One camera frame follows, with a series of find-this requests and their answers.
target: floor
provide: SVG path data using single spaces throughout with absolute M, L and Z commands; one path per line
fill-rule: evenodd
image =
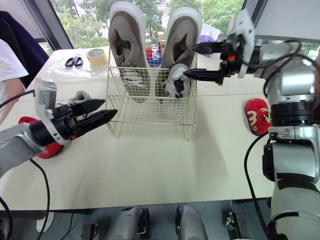
M 234 201 L 208 201 L 191 203 L 199 214 L 205 226 L 209 240 L 229 240 L 229 231 L 224 226 L 223 212 L 232 208 L 236 212 L 244 212 L 247 220 L 248 231 L 253 240 L 266 240 L 259 224 L 257 214 L 252 202 L 238 204 Z M 266 200 L 260 200 L 259 205 L 266 222 L 269 221 L 270 209 Z M 151 239 L 153 240 L 177 240 L 175 231 L 175 214 L 177 204 L 161 204 L 145 206 L 150 214 Z M 94 238 L 104 240 L 110 227 L 111 219 L 122 210 L 123 207 L 96 208 L 91 215 L 74 214 L 70 233 L 64 240 L 81 240 L 84 224 L 98 223 L 99 234 Z M 68 231 L 71 213 L 55 213 L 53 224 L 45 232 L 42 240 L 59 240 Z M 35 240 L 36 220 L 15 219 L 13 240 Z

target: packing tape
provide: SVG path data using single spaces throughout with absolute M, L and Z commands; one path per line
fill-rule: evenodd
M 95 48 L 86 53 L 90 67 L 99 67 L 108 64 L 108 58 L 105 51 L 101 48 Z

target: black scissors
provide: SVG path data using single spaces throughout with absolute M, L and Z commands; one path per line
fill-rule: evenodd
M 82 66 L 84 64 L 84 61 L 82 61 L 82 58 L 79 54 L 76 54 L 74 57 L 70 57 L 66 62 L 66 67 L 72 67 L 73 65 L 76 67 Z

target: white shirt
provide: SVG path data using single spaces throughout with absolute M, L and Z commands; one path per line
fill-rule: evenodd
M 28 72 L 21 64 L 11 47 L 0 39 L 0 103 L 7 99 L 6 86 L 3 81 L 21 78 Z

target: wire basket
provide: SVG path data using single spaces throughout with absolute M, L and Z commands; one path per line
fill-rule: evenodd
M 191 68 L 196 67 L 195 56 Z M 123 80 L 126 73 L 133 72 L 146 80 L 144 83 L 149 82 L 145 84 L 149 88 L 128 85 Z M 118 113 L 107 125 L 117 138 L 123 135 L 181 136 L 187 141 L 192 138 L 197 127 L 197 81 L 191 81 L 186 98 L 160 96 L 156 94 L 163 89 L 160 80 L 168 74 L 167 68 L 117 67 L 109 50 L 106 108 L 117 109 Z

